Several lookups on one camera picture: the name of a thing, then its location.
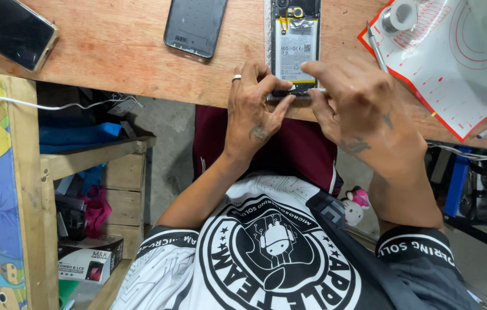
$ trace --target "phone frame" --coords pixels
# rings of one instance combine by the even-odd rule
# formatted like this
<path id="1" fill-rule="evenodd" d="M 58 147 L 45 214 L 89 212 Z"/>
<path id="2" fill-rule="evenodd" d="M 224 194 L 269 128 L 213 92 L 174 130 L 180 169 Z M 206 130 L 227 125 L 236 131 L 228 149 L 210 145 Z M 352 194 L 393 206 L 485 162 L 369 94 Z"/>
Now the phone frame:
<path id="1" fill-rule="evenodd" d="M 6 59 L 8 59 L 8 60 L 10 60 L 10 61 L 12 61 L 14 63 L 16 63 L 18 66 L 24 68 L 25 70 L 27 70 L 27 71 L 29 71 L 31 73 L 37 73 L 37 72 L 40 71 L 40 69 L 42 68 L 42 66 L 44 65 L 44 63 L 46 62 L 46 60 L 48 59 L 48 56 L 50 55 L 50 51 L 54 48 L 54 46 L 56 45 L 58 39 L 60 38 L 59 28 L 56 26 L 56 24 L 53 24 L 53 23 L 48 22 L 46 20 L 46 18 L 42 17 L 40 14 L 38 14 L 37 12 L 35 12 L 31 8 L 29 8 L 27 5 L 19 2 L 18 0 L 9 0 L 9 1 L 17 2 L 22 7 L 24 7 L 27 11 L 31 12 L 35 17 L 40 18 L 40 20 L 42 20 L 46 24 L 50 25 L 52 27 L 52 29 L 54 29 L 54 32 L 52 33 L 52 36 L 50 37 L 50 40 L 48 41 L 48 43 L 44 47 L 44 51 L 42 52 L 42 54 L 40 54 L 40 58 L 36 62 L 36 65 L 35 65 L 35 67 L 32 70 L 31 69 L 28 69 L 28 68 L 26 68 L 26 67 L 24 67 L 22 65 L 20 65 L 19 63 L 15 62 L 11 58 L 9 58 L 8 56 L 6 56 L 2 52 L 0 52 L 0 55 L 4 56 Z"/>
<path id="2" fill-rule="evenodd" d="M 222 26 L 222 20 L 224 19 L 224 14 L 226 13 L 226 5 L 228 4 L 228 0 L 226 0 L 224 2 L 224 7 L 222 8 L 222 15 L 219 18 L 219 30 L 216 32 L 215 44 L 212 48 L 210 55 L 199 53 L 199 51 L 201 51 L 201 50 L 192 49 L 189 45 L 182 44 L 182 43 L 177 42 L 177 41 L 167 42 L 167 29 L 169 29 L 169 24 L 171 22 L 171 13 L 172 13 L 174 1 L 175 0 L 171 0 L 171 6 L 169 7 L 169 15 L 167 16 L 167 24 L 165 25 L 165 31 L 163 32 L 163 43 L 165 43 L 165 45 L 168 47 L 172 47 L 172 48 L 175 48 L 177 50 L 181 50 L 181 51 L 184 51 L 187 53 L 191 53 L 191 54 L 194 54 L 196 56 L 203 57 L 205 59 L 211 59 L 212 56 L 215 55 L 216 44 L 219 42 L 220 27 Z"/>
<path id="3" fill-rule="evenodd" d="M 321 0 L 309 0 L 311 3 L 315 4 L 315 11 L 316 16 L 314 19 L 317 19 L 317 32 L 316 32 L 316 60 L 320 60 L 320 34 L 321 34 L 321 18 L 322 18 L 322 1 Z M 280 15 L 276 14 L 276 12 L 280 12 L 276 10 L 279 6 L 278 0 L 273 0 L 271 4 L 271 12 L 270 12 L 270 20 L 272 21 L 271 28 L 270 28 L 270 40 L 271 46 L 270 49 L 270 70 L 272 74 L 276 75 L 276 23 Z M 275 98 L 283 98 L 289 94 L 296 95 L 298 98 L 308 98 L 309 97 L 309 89 L 318 87 L 318 79 L 315 79 L 314 83 L 296 83 L 294 84 L 295 89 L 284 91 L 284 90 L 274 90 L 272 91 L 272 96 Z"/>

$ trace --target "sleeve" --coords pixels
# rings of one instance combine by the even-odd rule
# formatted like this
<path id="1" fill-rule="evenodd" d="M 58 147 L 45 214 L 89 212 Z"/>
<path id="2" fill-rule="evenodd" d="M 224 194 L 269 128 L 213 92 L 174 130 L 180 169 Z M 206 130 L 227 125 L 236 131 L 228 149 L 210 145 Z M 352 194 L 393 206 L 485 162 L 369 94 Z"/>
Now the sleeve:
<path id="1" fill-rule="evenodd" d="M 438 229 L 395 227 L 381 236 L 375 253 L 429 308 L 479 308 L 463 284 L 447 237 Z"/>
<path id="2" fill-rule="evenodd" d="M 197 241 L 195 230 L 151 229 L 110 310 L 178 308 L 192 285 Z"/>

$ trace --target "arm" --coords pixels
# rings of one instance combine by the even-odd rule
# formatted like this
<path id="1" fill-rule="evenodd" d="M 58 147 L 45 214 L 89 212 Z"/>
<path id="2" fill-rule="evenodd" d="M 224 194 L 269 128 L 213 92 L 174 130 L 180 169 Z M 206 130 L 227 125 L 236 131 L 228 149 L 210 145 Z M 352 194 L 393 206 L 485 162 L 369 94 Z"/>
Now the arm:
<path id="1" fill-rule="evenodd" d="M 214 164 L 165 210 L 156 225 L 200 228 L 226 194 L 249 168 L 255 153 L 281 126 L 294 95 L 285 97 L 270 113 L 266 96 L 274 89 L 288 90 L 291 82 L 277 79 L 265 64 L 247 62 L 234 74 L 228 100 L 225 148 Z"/>
<path id="2" fill-rule="evenodd" d="M 357 57 L 301 68 L 329 93 L 310 91 L 326 137 L 374 170 L 370 201 L 381 234 L 398 225 L 444 231 L 423 163 L 427 144 L 405 113 L 392 76 Z"/>

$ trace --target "black and white t-shirt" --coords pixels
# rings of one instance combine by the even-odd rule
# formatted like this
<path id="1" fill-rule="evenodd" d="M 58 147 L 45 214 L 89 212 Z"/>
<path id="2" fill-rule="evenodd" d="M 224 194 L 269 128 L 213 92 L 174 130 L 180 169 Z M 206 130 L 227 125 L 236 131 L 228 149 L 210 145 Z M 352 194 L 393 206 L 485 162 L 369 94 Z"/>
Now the black and white t-shirt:
<path id="1" fill-rule="evenodd" d="M 376 257 L 330 199 L 296 177 L 238 181 L 201 231 L 154 227 L 111 308 L 478 308 L 440 231 L 392 229 Z"/>

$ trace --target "disassembled phone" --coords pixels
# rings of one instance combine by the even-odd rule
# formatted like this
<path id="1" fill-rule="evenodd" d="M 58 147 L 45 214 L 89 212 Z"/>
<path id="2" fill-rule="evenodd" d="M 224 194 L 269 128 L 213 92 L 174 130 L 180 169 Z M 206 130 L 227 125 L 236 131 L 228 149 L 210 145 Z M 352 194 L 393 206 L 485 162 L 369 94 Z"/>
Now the disassembled phone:
<path id="1" fill-rule="evenodd" d="M 0 54 L 38 71 L 58 39 L 58 28 L 17 0 L 0 0 Z"/>
<path id="2" fill-rule="evenodd" d="M 274 97 L 308 96 L 318 81 L 302 72 L 305 61 L 320 57 L 320 0 L 274 0 L 272 2 L 272 73 L 293 82 L 289 91 L 275 90 Z"/>
<path id="3" fill-rule="evenodd" d="M 172 0 L 163 41 L 167 46 L 211 58 L 228 0 Z"/>

